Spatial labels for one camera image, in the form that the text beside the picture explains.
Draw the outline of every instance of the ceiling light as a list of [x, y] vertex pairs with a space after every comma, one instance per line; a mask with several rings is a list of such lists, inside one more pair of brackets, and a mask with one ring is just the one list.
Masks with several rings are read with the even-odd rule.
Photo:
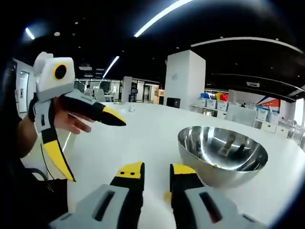
[[29, 36], [32, 40], [35, 39], [33, 33], [31, 33], [31, 31], [29, 30], [29, 28], [26, 28], [25, 31], [26, 31], [26, 33], [28, 34], [28, 36]]
[[182, 5], [186, 4], [186, 3], [189, 3], [191, 1], [193, 1], [193, 0], [179, 0], [179, 1], [175, 2], [175, 3], [173, 3], [172, 5], [170, 5], [169, 7], [167, 7], [166, 9], [161, 11], [160, 13], [158, 13], [156, 16], [154, 16], [149, 22], [147, 22], [142, 28], [140, 28], [140, 30], [137, 31], [134, 36], [135, 37], [139, 37], [149, 27], [151, 27], [155, 22], [157, 22], [159, 19], [164, 17], [166, 14], [170, 13], [171, 11], [175, 10], [176, 8], [182, 6]]
[[109, 72], [109, 70], [112, 68], [112, 66], [115, 64], [115, 62], [117, 62], [117, 60], [119, 59], [119, 56], [116, 56], [114, 58], [114, 60], [111, 62], [111, 64], [109, 65], [109, 67], [107, 68], [107, 70], [105, 71], [105, 74], [103, 75], [103, 78], [107, 75], [107, 73]]

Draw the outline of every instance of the black ceiling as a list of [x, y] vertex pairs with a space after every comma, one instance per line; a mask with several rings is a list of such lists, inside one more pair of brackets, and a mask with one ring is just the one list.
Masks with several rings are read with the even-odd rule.
[[[292, 101], [305, 85], [305, 23], [301, 1], [194, 0], [170, 12], [140, 37], [133, 35], [152, 17], [177, 0], [112, 0], [81, 6], [48, 5], [33, 15], [16, 47], [15, 57], [30, 65], [41, 51], [70, 56], [78, 66], [107, 69], [106, 78], [124, 76], [159, 81], [164, 86], [167, 56], [191, 49], [206, 59], [206, 87], [236, 89]], [[191, 45], [221, 37], [279, 40], [300, 49], [268, 41], [222, 41]], [[246, 82], [259, 83], [259, 88]]]

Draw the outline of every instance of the column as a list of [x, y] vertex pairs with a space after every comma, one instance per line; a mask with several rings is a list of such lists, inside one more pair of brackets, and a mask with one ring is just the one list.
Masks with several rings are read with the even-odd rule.
[[129, 101], [129, 94], [130, 94], [131, 88], [132, 88], [132, 77], [124, 76], [122, 97], [121, 97], [122, 102]]
[[192, 104], [204, 92], [205, 59], [191, 50], [168, 56], [164, 102], [179, 98], [180, 108], [191, 110]]

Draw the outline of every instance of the table surface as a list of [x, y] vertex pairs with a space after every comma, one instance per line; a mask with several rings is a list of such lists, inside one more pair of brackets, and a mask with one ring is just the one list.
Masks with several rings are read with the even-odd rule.
[[240, 213], [269, 225], [298, 193], [305, 168], [305, 153], [292, 140], [242, 124], [157, 104], [104, 103], [125, 118], [127, 126], [90, 124], [91, 133], [76, 137], [70, 161], [75, 183], [68, 183], [68, 205], [109, 184], [123, 165], [145, 162], [144, 205], [138, 228], [174, 229], [172, 210], [163, 199], [169, 190], [169, 167], [182, 163], [177, 135], [188, 126], [221, 127], [247, 135], [267, 151], [266, 166], [250, 181], [236, 188], [220, 189], [235, 202]]

